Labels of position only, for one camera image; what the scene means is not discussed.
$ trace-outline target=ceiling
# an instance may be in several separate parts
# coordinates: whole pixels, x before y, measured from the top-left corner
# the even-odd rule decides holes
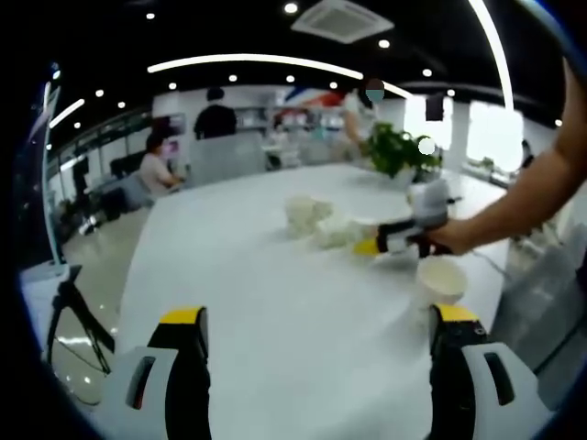
[[[43,11],[50,39],[50,59],[59,63],[61,99],[58,112],[79,98],[86,104],[59,124],[51,143],[62,146],[82,130],[138,105],[175,82],[179,90],[237,83],[285,84],[294,74],[296,84],[342,87],[355,80],[334,73],[288,65],[225,62],[147,73],[147,67],[197,55],[265,53],[329,62],[375,76],[407,90],[428,93],[446,89],[445,83],[470,84],[501,91],[493,55],[479,20],[467,0],[410,0],[356,3],[391,20],[392,30],[349,45],[290,30],[291,24],[317,1],[299,1],[297,15],[283,12],[286,1],[196,2],[134,0],[118,3],[74,2]],[[510,69],[517,108],[534,119],[553,125],[563,102],[563,76],[557,45],[516,2],[485,0]],[[146,19],[148,12],[156,16]],[[378,41],[391,47],[380,49]],[[424,78],[422,70],[433,71]],[[97,98],[95,90],[105,95]],[[461,100],[485,99],[503,103],[499,94],[457,89]],[[125,110],[117,108],[125,101]]]

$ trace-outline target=green leaves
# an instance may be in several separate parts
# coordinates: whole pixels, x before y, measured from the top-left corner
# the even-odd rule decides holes
[[[416,171],[435,168],[439,165],[438,158],[420,153],[418,144],[428,136],[412,137],[406,131],[393,131],[390,123],[377,123],[369,138],[369,155],[375,169],[391,178],[404,167]]]

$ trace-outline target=potted plant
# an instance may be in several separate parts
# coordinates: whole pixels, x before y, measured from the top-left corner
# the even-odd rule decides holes
[[[424,138],[428,136],[412,137],[405,131],[394,131],[390,123],[377,123],[366,149],[375,170],[407,187],[412,182],[424,181],[440,166],[438,157],[422,154],[418,149]]]

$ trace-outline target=curved light strip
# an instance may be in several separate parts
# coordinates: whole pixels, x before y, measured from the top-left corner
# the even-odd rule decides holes
[[[290,64],[293,66],[309,67],[311,69],[318,69],[320,71],[333,72],[338,75],[348,76],[355,80],[362,80],[364,75],[359,71],[352,71],[344,67],[335,66],[326,62],[306,60],[304,58],[284,57],[282,55],[264,55],[259,53],[227,53],[220,55],[203,55],[200,57],[183,58],[181,60],[172,60],[154,64],[147,68],[147,72],[155,73],[173,69],[175,67],[192,66],[195,64],[207,64],[211,62],[227,62],[227,61],[262,61],[262,62],[276,62],[280,64]],[[398,94],[403,98],[409,98],[411,93],[401,89],[388,82],[383,82],[385,90]]]
[[[493,23],[492,16],[487,10],[487,6],[483,0],[469,0],[473,11],[477,15],[485,36],[489,40],[489,45],[492,48],[493,58],[497,64],[497,72],[499,73],[499,79],[502,83],[502,89],[504,92],[504,105],[507,110],[514,111],[514,94],[512,92],[512,82],[510,80],[510,72],[507,69],[507,61],[505,60],[504,46],[502,41],[499,39],[497,29]]]
[[[78,108],[80,108],[84,104],[85,104],[84,99],[78,99],[72,105],[70,105],[65,110],[63,110],[61,113],[56,115],[51,120],[51,122],[49,122],[49,128],[55,128],[55,126],[57,126],[63,119],[65,119],[67,116],[72,114],[75,110],[77,110]]]

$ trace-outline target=person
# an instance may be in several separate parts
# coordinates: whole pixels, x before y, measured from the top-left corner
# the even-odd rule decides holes
[[[367,97],[364,90],[355,89],[347,93],[342,106],[344,134],[350,142],[345,153],[354,158],[365,155],[366,142],[378,120],[377,105]]]
[[[566,61],[564,72],[566,102],[554,148],[536,157],[504,197],[474,217],[452,219],[429,232],[433,243],[462,255],[523,235],[552,217],[579,190],[587,179],[587,92]],[[580,273],[587,275],[585,262],[583,267]]]
[[[208,107],[198,115],[194,125],[196,139],[219,138],[237,133],[237,114],[232,108],[222,105],[224,90],[208,89]]]
[[[165,138],[156,133],[147,137],[147,153],[138,169],[140,179],[155,197],[167,194],[171,187],[183,182],[167,169],[162,159],[164,141]]]
[[[534,161],[534,155],[532,154],[530,144],[525,139],[522,141],[522,155],[522,165],[520,166],[520,170],[525,170]]]

